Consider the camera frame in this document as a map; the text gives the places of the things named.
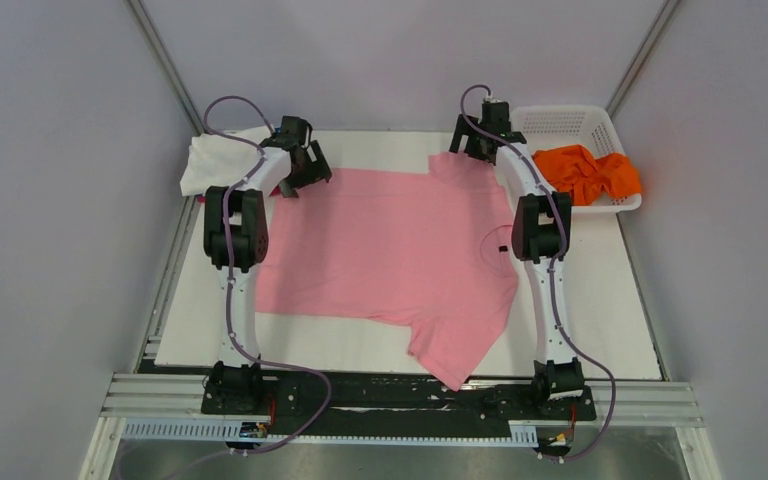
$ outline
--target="white table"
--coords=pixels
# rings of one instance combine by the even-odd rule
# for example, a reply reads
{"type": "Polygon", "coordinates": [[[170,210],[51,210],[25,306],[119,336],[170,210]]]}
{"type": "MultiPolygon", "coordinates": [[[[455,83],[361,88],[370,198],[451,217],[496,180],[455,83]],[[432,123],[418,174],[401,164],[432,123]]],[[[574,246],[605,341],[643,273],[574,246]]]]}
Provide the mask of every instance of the white table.
{"type": "MultiPolygon", "coordinates": [[[[251,138],[263,129],[248,131],[251,138]]],[[[332,168],[427,173],[428,155],[448,149],[451,134],[423,132],[316,132],[332,168]]],[[[560,146],[531,141],[534,150],[560,146]]],[[[274,198],[266,202],[271,219],[274,198]]],[[[620,379],[660,379],[637,287],[615,215],[574,215],[564,287],[573,340],[620,379]]],[[[199,212],[155,359],[162,366],[212,366],[224,327],[224,297],[215,268],[202,250],[199,212]]],[[[535,321],[528,280],[520,286],[508,326],[476,375],[531,376],[535,321]]],[[[366,319],[256,315],[263,358],[323,370],[427,373],[407,354],[410,328],[366,319]]],[[[590,378],[604,374],[588,364],[590,378]]]]}

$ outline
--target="pink shirt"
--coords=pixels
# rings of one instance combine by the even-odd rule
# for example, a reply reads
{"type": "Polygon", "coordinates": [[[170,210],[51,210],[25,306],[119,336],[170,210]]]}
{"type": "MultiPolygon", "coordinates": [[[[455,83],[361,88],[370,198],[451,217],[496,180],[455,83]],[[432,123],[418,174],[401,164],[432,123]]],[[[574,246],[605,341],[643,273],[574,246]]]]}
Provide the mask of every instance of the pink shirt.
{"type": "Polygon", "coordinates": [[[429,171],[335,169],[279,198],[257,311],[410,326],[408,353],[458,390],[507,323],[513,214],[491,165],[443,153],[429,171]]]}

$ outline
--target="orange garment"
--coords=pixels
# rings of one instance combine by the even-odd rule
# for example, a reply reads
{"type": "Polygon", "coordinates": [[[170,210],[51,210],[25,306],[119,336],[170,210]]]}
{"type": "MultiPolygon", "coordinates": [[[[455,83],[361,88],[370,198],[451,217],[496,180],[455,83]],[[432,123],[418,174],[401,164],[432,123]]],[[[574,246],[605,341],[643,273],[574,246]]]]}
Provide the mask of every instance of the orange garment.
{"type": "Polygon", "coordinates": [[[546,181],[559,192],[570,192],[576,206],[590,205],[602,192],[613,198],[643,192],[637,169],[621,153],[594,159],[583,146],[570,145],[540,150],[533,158],[546,181]]]}

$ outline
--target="gray floor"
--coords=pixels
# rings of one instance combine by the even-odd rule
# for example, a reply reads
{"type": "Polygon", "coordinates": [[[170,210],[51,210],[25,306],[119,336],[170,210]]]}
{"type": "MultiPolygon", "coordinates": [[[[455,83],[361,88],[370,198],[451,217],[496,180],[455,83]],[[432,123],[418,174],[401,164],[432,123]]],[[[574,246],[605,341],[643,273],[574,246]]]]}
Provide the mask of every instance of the gray floor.
{"type": "MultiPolygon", "coordinates": [[[[579,428],[578,448],[595,429],[579,428]]],[[[125,480],[159,480],[224,445],[205,442],[128,442],[125,480]]],[[[117,478],[114,469],[111,479],[117,478]]],[[[183,472],[178,480],[224,479],[687,479],[672,429],[615,428],[580,461],[552,465],[531,450],[467,447],[289,445],[261,457],[221,457],[183,472]]]]}

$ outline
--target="pink t-shirt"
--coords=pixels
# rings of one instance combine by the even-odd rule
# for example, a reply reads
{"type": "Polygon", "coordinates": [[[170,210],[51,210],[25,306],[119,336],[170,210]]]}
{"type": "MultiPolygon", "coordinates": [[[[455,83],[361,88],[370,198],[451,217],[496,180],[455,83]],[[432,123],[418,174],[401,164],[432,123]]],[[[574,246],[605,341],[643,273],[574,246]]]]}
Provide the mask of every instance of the pink t-shirt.
{"type": "Polygon", "coordinates": [[[429,171],[335,169],[279,198],[257,311],[410,326],[408,353],[458,390],[507,323],[513,214],[491,165],[443,153],[429,171]]]}

